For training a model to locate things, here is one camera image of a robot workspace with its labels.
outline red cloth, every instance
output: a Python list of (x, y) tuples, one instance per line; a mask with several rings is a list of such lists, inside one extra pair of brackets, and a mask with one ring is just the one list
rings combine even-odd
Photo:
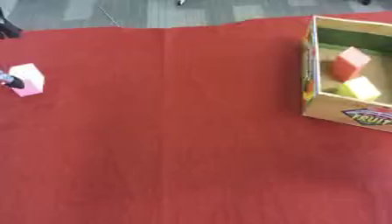
[(0, 223), (391, 223), (391, 134), (300, 115), (308, 20), (1, 42), (46, 86), (0, 90)]

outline floor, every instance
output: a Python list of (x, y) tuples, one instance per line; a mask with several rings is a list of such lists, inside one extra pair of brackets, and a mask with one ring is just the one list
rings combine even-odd
[(0, 0), (26, 30), (89, 26), (177, 27), (219, 25), (250, 18), (392, 10), (391, 0)]

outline yellow cube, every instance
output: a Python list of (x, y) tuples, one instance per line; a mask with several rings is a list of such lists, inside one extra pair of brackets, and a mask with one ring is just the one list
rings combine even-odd
[(382, 93), (368, 78), (361, 76), (344, 82), (338, 87), (338, 95), (350, 96), (363, 101), (374, 101)]

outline red cube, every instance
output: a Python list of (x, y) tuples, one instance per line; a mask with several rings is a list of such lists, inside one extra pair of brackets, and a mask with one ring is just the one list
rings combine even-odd
[(370, 57), (352, 46), (336, 57), (332, 65), (332, 75), (338, 81), (351, 80), (359, 76), (361, 69), (369, 61)]

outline box label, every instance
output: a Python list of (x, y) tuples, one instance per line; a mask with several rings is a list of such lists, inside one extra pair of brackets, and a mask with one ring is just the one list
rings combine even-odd
[(316, 74), (318, 71), (316, 36), (316, 25), (315, 22), (312, 21), (308, 32), (304, 37), (304, 70), (302, 77), (302, 98), (304, 106), (309, 104), (318, 92), (316, 84)]
[(349, 109), (343, 110), (342, 113), (363, 126), (392, 124), (390, 108)]

